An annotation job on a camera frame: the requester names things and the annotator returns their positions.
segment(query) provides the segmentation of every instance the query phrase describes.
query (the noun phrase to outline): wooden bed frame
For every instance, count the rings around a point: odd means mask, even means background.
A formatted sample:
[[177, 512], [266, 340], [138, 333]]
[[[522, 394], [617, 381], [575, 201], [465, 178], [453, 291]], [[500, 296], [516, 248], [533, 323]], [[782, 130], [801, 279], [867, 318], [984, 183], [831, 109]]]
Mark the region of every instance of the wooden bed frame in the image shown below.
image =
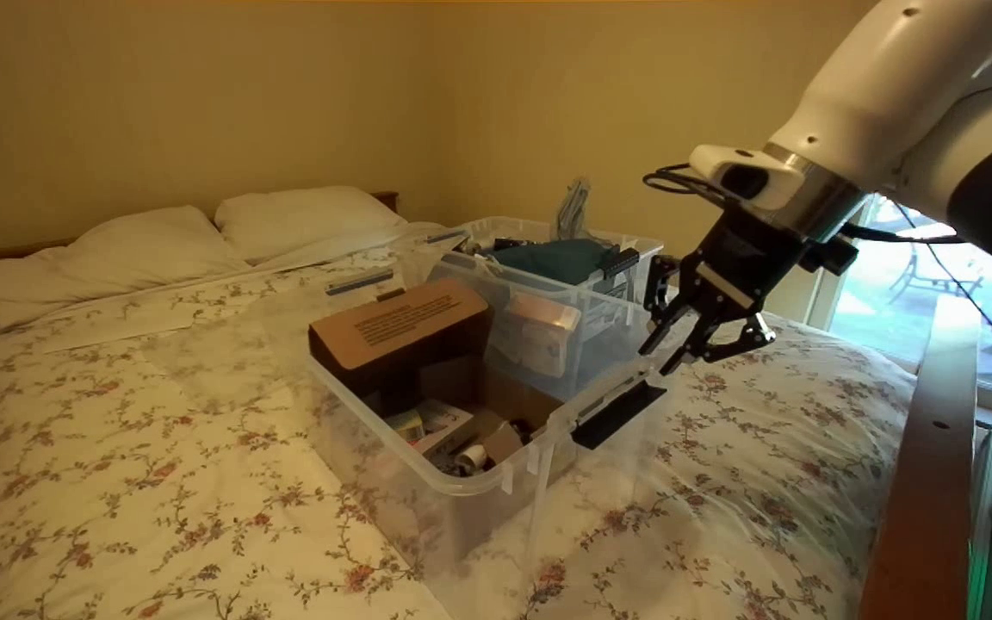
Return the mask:
[[920, 364], [860, 617], [968, 617], [972, 434], [980, 322], [942, 303]]

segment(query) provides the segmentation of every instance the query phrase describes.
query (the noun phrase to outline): small cardboard box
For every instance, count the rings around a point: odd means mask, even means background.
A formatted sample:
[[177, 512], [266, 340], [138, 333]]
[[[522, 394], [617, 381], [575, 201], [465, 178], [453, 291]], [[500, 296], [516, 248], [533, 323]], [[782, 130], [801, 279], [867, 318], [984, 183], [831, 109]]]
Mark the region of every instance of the small cardboard box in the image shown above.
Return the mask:
[[310, 350], [374, 410], [389, 417], [424, 401], [426, 364], [482, 358], [491, 326], [485, 296], [459, 279], [436, 279], [316, 322]]

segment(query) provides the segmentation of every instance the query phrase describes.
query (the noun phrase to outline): clear plastic bin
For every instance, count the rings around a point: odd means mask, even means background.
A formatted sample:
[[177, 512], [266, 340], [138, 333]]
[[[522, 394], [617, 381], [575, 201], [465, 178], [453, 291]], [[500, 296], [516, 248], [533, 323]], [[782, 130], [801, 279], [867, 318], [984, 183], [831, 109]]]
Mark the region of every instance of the clear plastic bin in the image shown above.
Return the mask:
[[[549, 222], [516, 222], [516, 216], [482, 216], [482, 222], [459, 223], [455, 232], [465, 233], [465, 240], [463, 240], [465, 253], [492, 253], [495, 240], [527, 240], [527, 245], [556, 240], [556, 223], [549, 223]], [[643, 281], [648, 281], [648, 267], [665, 245], [655, 240], [655, 239], [635, 239], [635, 233], [617, 233], [617, 232], [588, 232], [588, 239], [603, 240], [603, 245], [617, 245], [617, 248], [635, 248], [637, 253], [637, 267], [624, 269], [615, 279], [603, 279], [595, 272], [595, 275], [588, 275], [579, 285], [588, 285], [595, 292], [624, 296], [624, 299], [637, 299], [640, 303]]]
[[[333, 394], [333, 403], [314, 410], [316, 456], [363, 501], [363, 512], [397, 543], [413, 573], [436, 590], [449, 617], [525, 617], [530, 605], [533, 519], [556, 474], [575, 465], [587, 448], [573, 430], [615, 407], [620, 394], [655, 381], [637, 358], [648, 333], [648, 312], [617, 296], [584, 285], [557, 285], [525, 272], [491, 272], [479, 262], [449, 257], [431, 279], [463, 279], [491, 299], [492, 331], [485, 364], [556, 397], [549, 424], [500, 465], [468, 478], [441, 473], [401, 430], [358, 401], [339, 376], [314, 364], [314, 380]], [[568, 307], [584, 322], [567, 340], [561, 363], [530, 364], [516, 356], [514, 338], [530, 347], [533, 333], [514, 318], [516, 299]], [[479, 556], [500, 556], [503, 569], [476, 569]], [[485, 593], [514, 593], [516, 609], [485, 605]]]

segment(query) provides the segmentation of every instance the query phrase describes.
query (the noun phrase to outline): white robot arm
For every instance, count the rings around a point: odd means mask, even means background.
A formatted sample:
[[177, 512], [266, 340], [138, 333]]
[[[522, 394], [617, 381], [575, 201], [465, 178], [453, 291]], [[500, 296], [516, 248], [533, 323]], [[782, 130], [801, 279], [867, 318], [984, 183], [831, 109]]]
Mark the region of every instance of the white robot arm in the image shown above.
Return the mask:
[[[701, 146], [689, 167], [648, 177], [658, 188], [724, 207], [676, 267], [678, 296], [658, 307], [658, 347], [697, 311], [665, 363], [724, 358], [772, 340], [759, 311], [794, 269], [849, 269], [839, 232], [860, 198], [886, 192], [992, 253], [992, 0], [882, 0], [827, 60], [797, 113], [759, 151]], [[746, 322], [735, 343], [717, 326]]]

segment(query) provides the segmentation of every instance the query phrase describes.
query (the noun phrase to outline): bed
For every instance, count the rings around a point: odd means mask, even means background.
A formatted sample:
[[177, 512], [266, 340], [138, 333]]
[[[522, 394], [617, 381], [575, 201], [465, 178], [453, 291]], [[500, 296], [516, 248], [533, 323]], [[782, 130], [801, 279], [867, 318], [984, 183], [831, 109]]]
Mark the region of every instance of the bed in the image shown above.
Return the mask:
[[[321, 296], [401, 272], [389, 248], [413, 229], [358, 188], [162, 216], [0, 262], [0, 617], [441, 617], [363, 490], [310, 451], [316, 410], [343, 401], [293, 391], [275, 340], [305, 333], [270, 322], [275, 299], [328, 312], [393, 291]], [[527, 605], [492, 590], [482, 609], [888, 617], [864, 590], [882, 560], [877, 590], [903, 601], [908, 540], [888, 550], [882, 529], [903, 535], [882, 516], [913, 502], [895, 462], [918, 380], [794, 322], [777, 331], [765, 350], [672, 376], [655, 434], [627, 439], [643, 442], [640, 497], [615, 493], [632, 487], [620, 448], [556, 478]], [[943, 458], [968, 458], [959, 439]]]

